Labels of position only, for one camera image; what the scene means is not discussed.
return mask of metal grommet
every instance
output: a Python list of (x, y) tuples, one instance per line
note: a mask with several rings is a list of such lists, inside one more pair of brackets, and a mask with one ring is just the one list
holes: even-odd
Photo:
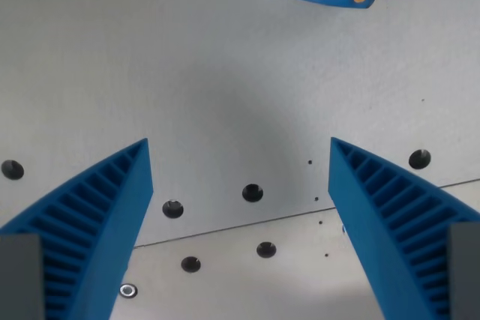
[(123, 298), (135, 298), (138, 294), (138, 289), (134, 284), (122, 284), (120, 286), (120, 296)]

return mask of black hole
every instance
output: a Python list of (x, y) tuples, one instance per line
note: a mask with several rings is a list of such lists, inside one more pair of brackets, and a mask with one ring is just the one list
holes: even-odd
[(20, 163), (15, 160), (4, 161), (1, 164), (1, 172), (3, 172), (3, 175), (10, 180), (21, 179), (23, 174), (25, 174), (23, 166), (21, 166)]
[(263, 197), (263, 189), (257, 184), (249, 184), (243, 188), (241, 195), (248, 202), (258, 202)]
[(260, 258), (271, 258), (276, 252), (277, 247), (269, 241), (264, 241), (258, 247), (256, 247), (256, 253)]
[(196, 273), (201, 266), (202, 263), (195, 256), (187, 256), (181, 261), (181, 268), (188, 273)]
[(424, 169), (430, 164), (432, 156), (428, 150), (420, 149), (414, 151), (410, 158), (408, 159), (408, 164), (413, 167), (415, 170)]
[(162, 211), (166, 217), (176, 219), (183, 214), (183, 205), (176, 200), (169, 200), (163, 204)]

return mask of screw hole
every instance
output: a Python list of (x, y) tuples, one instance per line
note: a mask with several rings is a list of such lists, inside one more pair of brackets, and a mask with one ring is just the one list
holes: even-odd
[(270, 241), (264, 241), (256, 247), (256, 253), (260, 258), (268, 259), (277, 253), (277, 247)]
[(181, 261), (180, 265), (188, 273), (196, 273), (202, 267), (202, 263), (195, 256), (187, 256)]
[(15, 160), (6, 160), (1, 164), (1, 172), (10, 180), (21, 179), (25, 174), (23, 166)]
[(138, 289), (134, 284), (122, 284), (120, 286), (120, 296), (123, 298), (135, 298), (138, 294)]
[(257, 184), (249, 184), (243, 188), (241, 195), (248, 202), (258, 202), (263, 197), (263, 189)]
[(183, 214), (183, 205), (177, 200), (169, 200), (163, 204), (162, 212), (170, 219), (177, 219)]
[(424, 169), (430, 164), (432, 156), (428, 150), (419, 149), (414, 151), (408, 159), (408, 164), (415, 170)]

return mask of small black dot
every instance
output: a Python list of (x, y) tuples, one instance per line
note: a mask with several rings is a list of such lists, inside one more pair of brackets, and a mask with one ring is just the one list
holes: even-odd
[(25, 174), (23, 166), (15, 160), (6, 160), (1, 164), (1, 172), (10, 180), (21, 179)]
[(414, 151), (408, 159), (408, 164), (415, 170), (424, 169), (430, 164), (432, 156), (428, 150), (419, 149)]
[(181, 261), (180, 265), (188, 273), (196, 273), (202, 267), (202, 263), (195, 256), (187, 256)]
[(241, 195), (248, 202), (258, 202), (263, 197), (263, 189), (257, 184), (249, 184), (243, 188)]
[(177, 200), (169, 200), (163, 204), (162, 211), (166, 217), (177, 219), (183, 214), (183, 205)]
[(256, 247), (256, 253), (260, 258), (271, 258), (276, 252), (277, 247), (270, 241), (264, 241), (258, 247)]

